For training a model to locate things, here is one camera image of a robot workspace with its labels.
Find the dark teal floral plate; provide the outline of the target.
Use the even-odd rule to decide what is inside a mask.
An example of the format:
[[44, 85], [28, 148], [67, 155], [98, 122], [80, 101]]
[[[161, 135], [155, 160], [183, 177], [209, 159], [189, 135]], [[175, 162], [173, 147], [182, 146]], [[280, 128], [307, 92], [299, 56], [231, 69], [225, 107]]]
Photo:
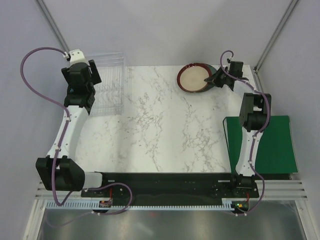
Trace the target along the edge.
[[[214, 68], [210, 64], [203, 63], [202, 65], [206, 67], [206, 70], [209, 70], [208, 77], [212, 76], [217, 71], [216, 68]], [[199, 91], [200, 93], [207, 92], [215, 87], [215, 85], [210, 84], [208, 82], [205, 82], [204, 80], [203, 80], [203, 82], [205, 83], [205, 86]]]

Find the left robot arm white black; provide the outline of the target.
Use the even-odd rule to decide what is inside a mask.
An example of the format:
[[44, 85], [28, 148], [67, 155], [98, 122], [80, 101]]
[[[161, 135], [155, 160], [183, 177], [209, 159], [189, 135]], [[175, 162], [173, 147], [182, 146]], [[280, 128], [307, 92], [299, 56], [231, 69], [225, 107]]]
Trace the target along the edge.
[[46, 157], [37, 159], [35, 167], [46, 190], [81, 191], [99, 188], [103, 175], [85, 172], [76, 163], [76, 149], [84, 123], [95, 102], [96, 84], [101, 78], [94, 60], [78, 62], [61, 70], [68, 83], [63, 115], [57, 137]]

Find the brown rimmed beige plate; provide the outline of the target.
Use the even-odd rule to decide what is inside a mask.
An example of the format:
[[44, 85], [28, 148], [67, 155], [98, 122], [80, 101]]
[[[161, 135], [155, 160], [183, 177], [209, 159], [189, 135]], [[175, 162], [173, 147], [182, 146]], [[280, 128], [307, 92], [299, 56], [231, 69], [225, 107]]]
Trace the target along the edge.
[[185, 65], [177, 74], [178, 87], [187, 93], [199, 93], [205, 86], [204, 79], [209, 76], [209, 70], [203, 63], [190, 63]]

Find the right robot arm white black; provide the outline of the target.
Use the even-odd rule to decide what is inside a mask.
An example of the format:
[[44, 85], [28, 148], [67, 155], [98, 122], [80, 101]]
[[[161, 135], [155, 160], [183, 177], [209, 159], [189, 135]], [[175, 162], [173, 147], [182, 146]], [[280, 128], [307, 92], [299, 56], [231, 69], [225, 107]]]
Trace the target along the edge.
[[204, 82], [211, 87], [228, 86], [241, 97], [239, 124], [242, 143], [235, 172], [240, 177], [252, 177], [256, 174], [255, 162], [259, 143], [271, 117], [271, 96], [256, 90], [249, 80], [243, 77], [243, 62], [229, 59], [228, 63], [228, 66], [221, 66], [213, 75], [204, 79]]

